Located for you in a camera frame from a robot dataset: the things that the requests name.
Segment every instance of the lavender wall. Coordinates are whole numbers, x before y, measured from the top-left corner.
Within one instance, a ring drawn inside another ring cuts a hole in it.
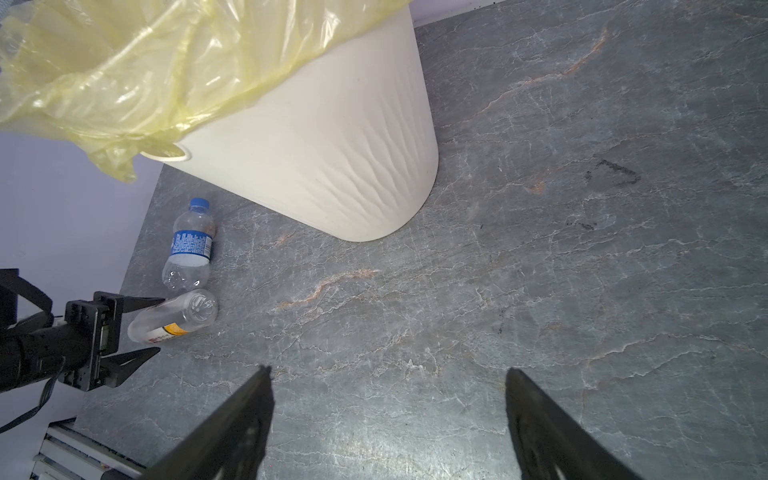
[[[119,291],[161,170],[142,157],[135,167],[139,180],[122,184],[73,144],[0,133],[0,268],[20,268],[56,315],[95,290]],[[20,305],[22,316],[34,311]],[[41,390],[0,394],[0,425],[35,406]],[[28,478],[48,423],[75,415],[83,395],[58,384],[36,417],[0,435],[0,478]]]

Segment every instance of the yellow plastic bag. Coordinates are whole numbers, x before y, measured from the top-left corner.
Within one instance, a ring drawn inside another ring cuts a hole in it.
[[[141,151],[248,107],[409,0],[35,0],[0,28],[0,128],[135,179]]]

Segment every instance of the lying plastic bottle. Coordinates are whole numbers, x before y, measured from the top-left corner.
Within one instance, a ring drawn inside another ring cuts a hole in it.
[[[210,276],[210,248],[216,224],[208,213],[208,200],[193,198],[189,210],[174,223],[174,242],[163,268],[163,283],[183,292],[205,286]]]
[[[208,290],[197,289],[141,310],[128,326],[128,338],[138,343],[158,343],[186,335],[216,320],[219,306]]]

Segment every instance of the empty plastic bottle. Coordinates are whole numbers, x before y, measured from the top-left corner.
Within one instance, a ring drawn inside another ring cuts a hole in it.
[[[163,283],[173,291],[205,286],[210,275],[210,248],[216,224],[208,213],[208,200],[193,198],[190,208],[174,223],[174,242],[163,268]]]
[[[208,290],[197,289],[141,310],[128,326],[128,338],[139,343],[157,343],[209,326],[219,306]]]

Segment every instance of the bottle cap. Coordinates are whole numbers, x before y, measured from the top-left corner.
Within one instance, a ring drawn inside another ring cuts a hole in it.
[[[208,200],[205,200],[204,198],[195,197],[192,200],[190,200],[190,208],[192,207],[202,207],[202,208],[210,208],[210,204],[208,203]]]

